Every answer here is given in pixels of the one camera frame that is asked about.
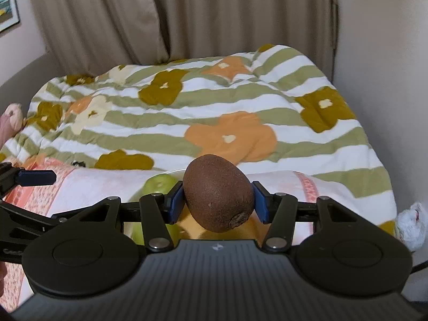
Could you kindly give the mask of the person right hand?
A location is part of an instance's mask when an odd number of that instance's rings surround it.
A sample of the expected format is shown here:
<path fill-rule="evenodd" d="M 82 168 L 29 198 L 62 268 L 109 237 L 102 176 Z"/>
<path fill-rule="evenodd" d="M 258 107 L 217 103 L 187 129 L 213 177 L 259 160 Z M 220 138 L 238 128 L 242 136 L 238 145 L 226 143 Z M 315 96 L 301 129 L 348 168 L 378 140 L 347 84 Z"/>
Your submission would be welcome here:
<path fill-rule="evenodd" d="M 4 278 L 7 274 L 7 268 L 4 262 L 0 262 L 0 287 L 1 287 L 1 293 L 3 293 L 4 290 Z"/>

